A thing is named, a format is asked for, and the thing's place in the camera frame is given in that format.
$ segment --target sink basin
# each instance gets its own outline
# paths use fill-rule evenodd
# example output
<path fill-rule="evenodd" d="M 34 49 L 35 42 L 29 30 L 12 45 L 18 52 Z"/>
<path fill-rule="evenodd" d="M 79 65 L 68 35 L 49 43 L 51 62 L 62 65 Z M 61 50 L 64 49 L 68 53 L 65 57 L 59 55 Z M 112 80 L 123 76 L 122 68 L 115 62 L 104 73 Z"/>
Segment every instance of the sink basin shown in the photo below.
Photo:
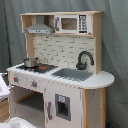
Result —
<path fill-rule="evenodd" d="M 92 72 L 80 71 L 70 68 L 63 68 L 52 74 L 52 76 L 69 79 L 73 81 L 84 81 L 92 75 Z"/>

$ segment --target white tile backsplash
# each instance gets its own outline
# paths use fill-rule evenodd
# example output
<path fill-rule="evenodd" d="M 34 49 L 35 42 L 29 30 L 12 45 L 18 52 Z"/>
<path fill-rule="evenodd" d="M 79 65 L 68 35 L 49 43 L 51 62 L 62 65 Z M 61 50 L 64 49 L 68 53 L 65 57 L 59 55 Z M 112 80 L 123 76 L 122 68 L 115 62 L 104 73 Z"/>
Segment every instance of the white tile backsplash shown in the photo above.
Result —
<path fill-rule="evenodd" d="M 94 57 L 94 39 L 79 36 L 35 35 L 33 37 L 34 55 L 42 63 L 75 68 L 78 56 L 88 51 Z M 87 55 L 82 56 L 82 63 L 87 62 L 87 69 L 94 70 Z"/>

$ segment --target oven window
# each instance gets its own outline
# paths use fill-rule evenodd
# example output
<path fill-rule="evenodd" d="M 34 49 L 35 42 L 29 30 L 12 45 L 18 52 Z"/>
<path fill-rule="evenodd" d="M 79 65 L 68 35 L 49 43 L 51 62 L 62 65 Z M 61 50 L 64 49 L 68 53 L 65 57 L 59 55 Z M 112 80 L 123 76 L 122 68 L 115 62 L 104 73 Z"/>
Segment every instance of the oven window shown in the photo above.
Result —
<path fill-rule="evenodd" d="M 63 30 L 77 30 L 76 18 L 61 18 L 61 24 Z"/>

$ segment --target knob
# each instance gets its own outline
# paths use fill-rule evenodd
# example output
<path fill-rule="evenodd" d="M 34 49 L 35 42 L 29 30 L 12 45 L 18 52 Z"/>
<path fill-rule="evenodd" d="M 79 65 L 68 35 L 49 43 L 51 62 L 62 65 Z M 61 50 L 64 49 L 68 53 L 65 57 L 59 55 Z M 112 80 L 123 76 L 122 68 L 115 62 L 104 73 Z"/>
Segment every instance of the knob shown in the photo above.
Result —
<path fill-rule="evenodd" d="M 37 87 L 37 83 L 36 82 L 32 82 L 32 85 L 33 87 Z"/>
<path fill-rule="evenodd" d="M 14 77 L 13 80 L 14 80 L 14 82 L 18 82 L 19 81 L 18 77 Z"/>

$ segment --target shelf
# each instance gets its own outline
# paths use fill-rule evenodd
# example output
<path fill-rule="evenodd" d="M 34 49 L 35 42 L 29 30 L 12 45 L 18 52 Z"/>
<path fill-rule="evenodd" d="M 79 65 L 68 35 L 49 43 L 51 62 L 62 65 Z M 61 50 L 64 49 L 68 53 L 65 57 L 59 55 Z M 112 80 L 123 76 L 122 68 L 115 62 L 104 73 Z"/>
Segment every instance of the shelf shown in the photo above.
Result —
<path fill-rule="evenodd" d="M 76 14 L 97 14 L 102 11 L 80 11 L 80 12 L 47 12 L 47 13 L 24 13 L 22 15 L 76 15 Z"/>
<path fill-rule="evenodd" d="M 69 35 L 69 36 L 86 36 L 86 37 L 93 37 L 91 34 L 74 34 L 74 33 L 53 33 L 53 35 Z"/>
<path fill-rule="evenodd" d="M 16 103 L 44 112 L 44 100 L 42 93 L 31 93 L 17 100 Z"/>

